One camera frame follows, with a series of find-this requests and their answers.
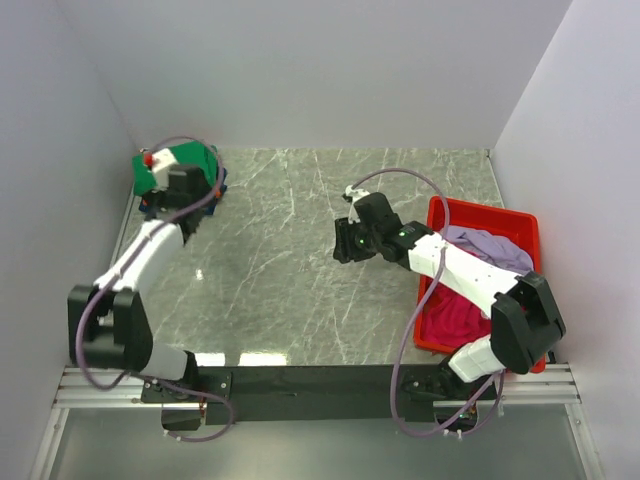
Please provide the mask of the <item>green t shirt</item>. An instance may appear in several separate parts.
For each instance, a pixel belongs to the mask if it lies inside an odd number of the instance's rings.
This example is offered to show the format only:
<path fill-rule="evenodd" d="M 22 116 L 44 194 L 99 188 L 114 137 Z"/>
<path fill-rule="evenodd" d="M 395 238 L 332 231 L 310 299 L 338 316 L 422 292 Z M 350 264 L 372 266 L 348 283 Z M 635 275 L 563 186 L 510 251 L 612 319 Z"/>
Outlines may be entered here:
<path fill-rule="evenodd" d="M 188 141 L 182 144 L 176 144 L 163 147 L 153 154 L 154 158 L 160 159 L 171 154 L 176 164 L 195 165 L 199 167 L 210 186 L 213 186 L 217 177 L 217 149 L 211 145 L 205 147 L 197 141 Z M 135 196 L 142 197 L 150 191 L 160 188 L 158 181 L 154 177 L 152 171 L 147 167 L 144 160 L 143 152 L 138 153 L 132 158 L 132 167 L 134 174 L 133 192 Z"/>

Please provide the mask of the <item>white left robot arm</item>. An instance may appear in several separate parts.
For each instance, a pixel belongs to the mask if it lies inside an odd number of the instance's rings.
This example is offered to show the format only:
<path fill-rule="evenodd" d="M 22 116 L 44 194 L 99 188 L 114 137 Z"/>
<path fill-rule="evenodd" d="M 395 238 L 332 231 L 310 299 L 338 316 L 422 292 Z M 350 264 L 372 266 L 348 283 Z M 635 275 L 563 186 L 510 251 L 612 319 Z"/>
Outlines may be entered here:
<path fill-rule="evenodd" d="M 195 164 L 169 166 L 165 186 L 143 195 L 144 221 L 125 253 L 92 284 L 69 293 L 70 359 L 95 388 L 107 387 L 91 373 L 100 368 L 164 382 L 179 402 L 199 392 L 194 353 L 154 339 L 144 299 L 166 263 L 215 211 L 226 177 L 221 165 L 212 180 Z"/>

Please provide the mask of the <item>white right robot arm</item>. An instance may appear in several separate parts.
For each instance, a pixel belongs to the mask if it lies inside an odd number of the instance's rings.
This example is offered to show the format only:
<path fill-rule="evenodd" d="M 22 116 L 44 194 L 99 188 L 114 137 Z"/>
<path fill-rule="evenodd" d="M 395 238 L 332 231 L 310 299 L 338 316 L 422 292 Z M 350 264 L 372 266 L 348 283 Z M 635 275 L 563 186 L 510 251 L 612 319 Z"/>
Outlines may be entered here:
<path fill-rule="evenodd" d="M 335 222 L 333 257 L 342 264 L 381 255 L 461 295 L 491 321 L 489 334 L 460 347 L 439 374 L 444 395 L 460 399 L 474 381 L 507 369 L 526 374 L 566 333 L 547 279 L 519 275 L 463 251 L 426 225 L 403 223 L 380 193 L 348 187 L 349 214 Z"/>

